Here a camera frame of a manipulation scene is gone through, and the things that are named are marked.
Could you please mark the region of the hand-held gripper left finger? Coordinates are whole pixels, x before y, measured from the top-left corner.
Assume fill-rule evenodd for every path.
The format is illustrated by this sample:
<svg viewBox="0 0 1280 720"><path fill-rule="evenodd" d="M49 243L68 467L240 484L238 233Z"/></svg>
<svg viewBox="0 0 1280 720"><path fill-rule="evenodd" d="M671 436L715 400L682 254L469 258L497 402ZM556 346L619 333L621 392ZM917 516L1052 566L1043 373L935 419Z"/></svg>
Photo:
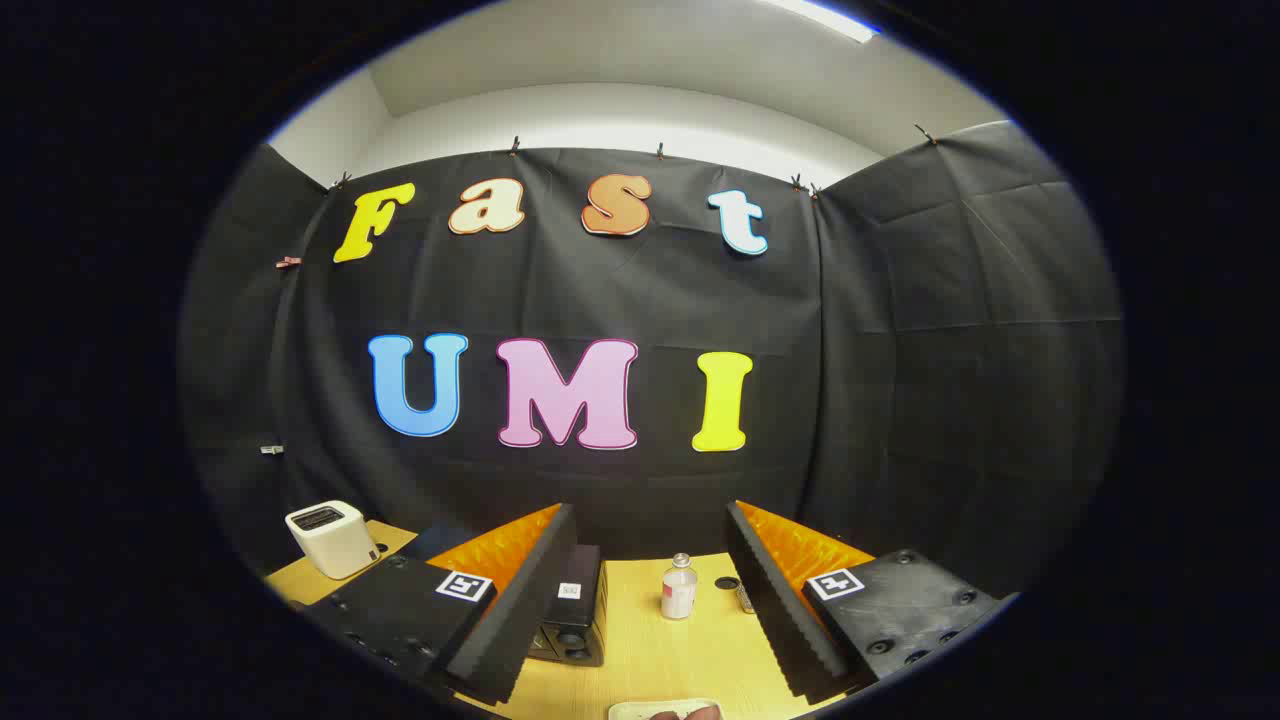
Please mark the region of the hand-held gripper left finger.
<svg viewBox="0 0 1280 720"><path fill-rule="evenodd" d="M506 702L576 539L568 503L480 536L434 527L300 611L411 685Z"/></svg>

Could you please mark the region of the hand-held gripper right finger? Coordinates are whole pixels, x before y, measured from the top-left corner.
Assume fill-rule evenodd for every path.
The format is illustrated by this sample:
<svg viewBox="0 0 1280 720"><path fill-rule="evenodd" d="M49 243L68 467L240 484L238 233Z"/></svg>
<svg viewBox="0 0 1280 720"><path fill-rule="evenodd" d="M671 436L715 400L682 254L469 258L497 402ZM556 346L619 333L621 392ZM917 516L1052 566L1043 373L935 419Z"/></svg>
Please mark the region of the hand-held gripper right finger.
<svg viewBox="0 0 1280 720"><path fill-rule="evenodd" d="M812 705L904 674L1006 606L918 550L874 557L740 500L726 544L790 691Z"/></svg>

